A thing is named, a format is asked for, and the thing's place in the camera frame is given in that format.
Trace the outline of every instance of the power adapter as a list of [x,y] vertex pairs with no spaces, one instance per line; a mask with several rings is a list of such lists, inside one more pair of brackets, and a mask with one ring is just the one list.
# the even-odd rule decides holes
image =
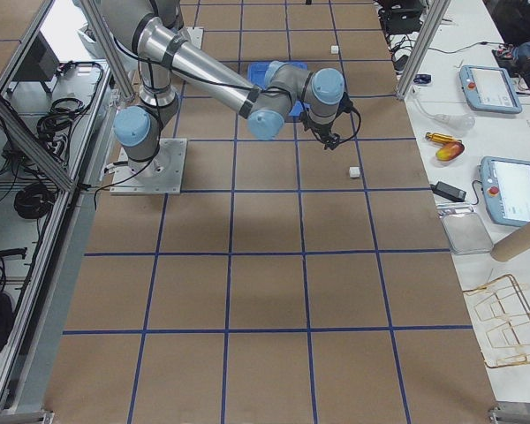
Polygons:
[[433,194],[437,194],[438,196],[443,197],[448,201],[460,202],[465,201],[466,199],[466,192],[464,192],[463,190],[459,190],[453,185],[445,184],[442,181],[438,181],[435,184],[430,184],[430,187],[432,188]]

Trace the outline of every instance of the robotic arm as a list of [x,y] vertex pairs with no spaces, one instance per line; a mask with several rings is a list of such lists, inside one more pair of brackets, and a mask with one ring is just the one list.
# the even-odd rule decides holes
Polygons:
[[260,140],[272,140],[294,103],[307,102],[310,109],[300,120],[325,148],[333,149],[342,142],[331,131],[334,120],[357,112],[335,69],[310,72],[273,62],[265,75],[267,89],[252,84],[190,43],[178,0],[102,0],[101,7],[115,38],[140,59],[140,98],[163,112],[162,121],[168,122],[178,109],[170,72],[247,119],[249,131]]

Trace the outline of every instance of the cardboard tube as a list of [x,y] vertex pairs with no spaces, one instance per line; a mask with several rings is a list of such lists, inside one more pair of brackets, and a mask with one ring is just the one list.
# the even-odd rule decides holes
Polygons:
[[500,262],[507,262],[530,248],[530,222],[518,228],[511,235],[495,243],[491,256]]

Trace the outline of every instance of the floor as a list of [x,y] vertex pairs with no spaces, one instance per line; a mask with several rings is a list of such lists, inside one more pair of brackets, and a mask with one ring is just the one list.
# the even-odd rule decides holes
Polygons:
[[179,86],[165,135],[189,139],[184,192],[101,196],[45,401],[59,424],[488,422],[495,401],[375,8],[279,2],[183,12],[241,73],[273,59],[341,70],[359,138],[324,151],[289,123],[255,141]]

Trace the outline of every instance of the white table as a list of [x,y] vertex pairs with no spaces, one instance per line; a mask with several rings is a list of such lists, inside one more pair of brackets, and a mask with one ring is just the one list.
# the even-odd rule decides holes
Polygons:
[[[474,42],[502,40],[481,0],[452,0],[445,18],[451,19],[453,25],[440,26],[432,42],[433,48],[452,51]],[[490,52],[494,47],[478,45],[450,55],[430,50],[419,73],[431,74],[433,82],[428,87],[416,87],[416,96],[422,107],[431,114],[459,115],[470,112],[459,84],[459,67],[462,64],[496,66]],[[471,183],[479,179],[477,167],[483,156],[530,161],[530,97],[521,97],[520,100],[524,110],[518,115],[474,112],[475,127],[460,137],[466,145],[466,151],[451,163],[440,163],[435,159],[439,147],[425,140],[424,134],[453,132],[426,117],[413,100],[413,95],[408,95],[405,103],[428,180],[431,183],[441,180],[466,190],[467,199],[473,202],[475,197]],[[477,188],[480,203],[475,209],[496,242],[515,228],[491,222],[478,185]],[[446,201],[436,197],[436,203],[442,202]],[[488,254],[454,255],[453,260],[463,289],[474,288],[505,273],[512,273],[519,282],[530,287],[530,250],[506,263],[494,261]],[[526,298],[530,303],[530,289],[526,291]],[[482,347],[483,335],[477,332],[477,337]],[[530,365],[489,369],[488,376],[497,401],[530,403]]]

